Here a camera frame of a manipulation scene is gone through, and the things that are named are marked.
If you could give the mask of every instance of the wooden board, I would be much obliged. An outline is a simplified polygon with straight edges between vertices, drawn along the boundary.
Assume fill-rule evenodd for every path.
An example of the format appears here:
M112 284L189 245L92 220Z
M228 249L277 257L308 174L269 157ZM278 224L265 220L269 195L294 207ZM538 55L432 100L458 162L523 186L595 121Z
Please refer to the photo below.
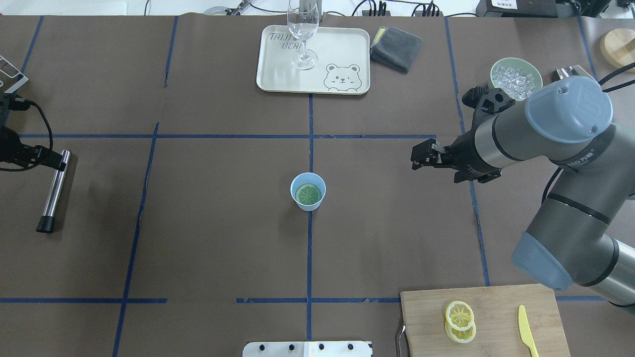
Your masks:
M453 342L445 334L445 308L454 300L474 311L476 337L470 343ZM402 292L410 356L530 357L518 330L519 305L525 305L540 357L570 357L554 293L540 284Z
M635 30L610 31L600 40L599 49L604 58L616 68L635 62ZM626 72L635 73L635 68Z

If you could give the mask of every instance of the blue tape line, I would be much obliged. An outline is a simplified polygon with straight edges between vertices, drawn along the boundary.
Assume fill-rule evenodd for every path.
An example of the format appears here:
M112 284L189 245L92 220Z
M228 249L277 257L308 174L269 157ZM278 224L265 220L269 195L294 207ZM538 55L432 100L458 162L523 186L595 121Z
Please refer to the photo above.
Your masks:
M121 302L121 310L119 311L119 323L117 324L117 334L115 336L114 347L112 348L112 357L116 357L119 352L119 341L121 340L121 330L123 329L123 320L126 316L126 304L128 303L128 293L130 291L130 281L132 280L132 269L135 265L135 255L137 254L137 243L139 240L139 232L141 230L141 216L144 212L145 197L148 192L148 179L150 178L150 169L152 168L152 159L154 158L154 147L157 142L157 132L159 131L159 123L154 127L152 134L152 145L150 146L150 155L148 157L148 165L145 169L144 188L141 194L141 203L139 204L139 213L137 214L137 224L135 226L135 238L132 241L132 250L130 252L130 262L128 263L128 274L126 275L126 285L123 290L123 301Z
M250 297L236 299L237 304L305 304L307 299L303 297Z
M20 134L21 138L48 138L48 134ZM92 139L140 139L152 138L151 134L53 134L53 138L92 138Z
M476 190L474 182L470 181L470 195L472 196L472 209L476 216L476 225L478 226L478 241L481 245L481 267L483 268L483 280L485 286L490 286L490 273L487 269L487 256L485 255L485 243L483 243L483 230L481 228L481 215L478 212L478 202L476 201Z
M313 172L313 94L309 94L309 172Z
M160 134L157 138L168 139L308 139L308 135L260 135L260 134Z
M29 46L29 50L27 52L27 56L24 58L24 63L22 64L22 69L20 72L24 73L27 70L27 63L29 63L29 58L31 57L31 52L33 52L33 47L36 45L37 35L39 34L39 30L42 27L42 21L44 21L44 17L40 16L39 21L37 22L37 27L35 33L33 33L33 39L31 39L31 45Z
M602 296L556 296L556 301L606 301Z
M121 310L119 310L119 322L117 323L117 334L115 335L115 344L112 348L112 357L117 357L119 353L119 341L121 340L121 330L123 328L123 319L126 316L126 304L121 304Z
M0 304L121 304L123 299L76 297L0 297ZM168 299L128 299L129 304L167 304Z
M457 100L457 111L458 116L461 118L461 133L465 133L465 122L463 121L463 110L461 109L461 104L458 101L458 80L457 80L457 70L454 64L454 53L452 52L452 40L450 39L450 23L448 22L448 18L444 17L445 21L445 36L448 39L448 51L450 52L450 67L452 68L452 80L454 82L454 93L456 94Z
M400 303L398 297L314 297L316 304L359 304L363 302L378 302L380 304Z
M448 18L444 17L445 21L445 34L448 39L448 51L450 52L450 66L452 67L452 80L454 82L454 94L457 101L458 116L461 118L461 134L465 134L465 121L463 119L463 110L461 109L460 102L458 101L458 79L457 70L454 63L454 53L452 52L452 40L450 36L450 23ZM481 245L481 267L483 268L483 280L485 286L490 286L490 274L487 269L487 257L485 255L485 244L483 243L483 230L481 228L481 216L478 212L478 202L476 200L476 191L474 190L474 182L470 181L470 195L472 196L472 209L476 216L476 225L478 227L478 240Z
M127 304L167 304L168 299L128 299Z
M170 49L168 50L168 60L165 63L165 78L163 79L163 88L168 86L168 74L170 73L170 62L172 61L172 49L174 49L174 37L177 36L178 16L174 17L174 25L172 25L172 38L170 39Z
M313 135L316 139L435 139L436 135Z
M311 334L311 314L313 296L313 212L309 212L309 230L307 232L307 341L312 338Z
M580 35L582 36L582 44L584 45L584 51L587 53L587 59L589 60L589 65L591 66L591 74L595 80L598 80L598 75L595 71L595 66L593 65L593 60L591 59L591 52L589 51L589 45L587 44L587 36L584 33L584 27L582 26L582 18L578 15L578 27L580 28Z
M73 298L73 297L3 297L0 304L121 304L121 299Z

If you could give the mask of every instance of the green bowl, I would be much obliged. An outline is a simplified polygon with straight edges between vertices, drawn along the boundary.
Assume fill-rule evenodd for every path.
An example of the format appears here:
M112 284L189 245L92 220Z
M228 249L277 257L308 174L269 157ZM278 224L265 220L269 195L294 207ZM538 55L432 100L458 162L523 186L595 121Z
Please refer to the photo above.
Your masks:
M499 65L502 65L507 68L510 68L510 67L518 68L524 74L529 74L529 73L533 74L534 84L536 85L536 89L542 88L542 77L540 77L540 72L536 69L536 67L534 67L531 63L527 62L526 60L516 58L516 57L501 58L500 60L497 60L496 63L494 63L494 65L490 69L490 80L488 81L488 86L490 88L495 88L491 77L492 77L492 72L494 71L494 68L498 67Z

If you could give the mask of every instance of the round wooden board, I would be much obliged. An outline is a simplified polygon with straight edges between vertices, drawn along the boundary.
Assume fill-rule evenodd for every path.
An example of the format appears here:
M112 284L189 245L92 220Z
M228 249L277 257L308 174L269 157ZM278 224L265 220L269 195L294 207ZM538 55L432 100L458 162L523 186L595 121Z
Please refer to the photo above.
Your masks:
M635 30L615 29L602 37L599 46L602 55L617 68L635 62ZM635 68L627 72L635 73Z

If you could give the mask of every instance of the bear illustration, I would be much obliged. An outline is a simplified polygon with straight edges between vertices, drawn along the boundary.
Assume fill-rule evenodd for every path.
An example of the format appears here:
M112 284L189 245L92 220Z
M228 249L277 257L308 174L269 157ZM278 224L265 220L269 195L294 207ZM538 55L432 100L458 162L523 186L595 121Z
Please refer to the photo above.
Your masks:
M335 64L326 66L324 85L328 91L356 92L361 87L359 66L352 64L348 67L337 67Z

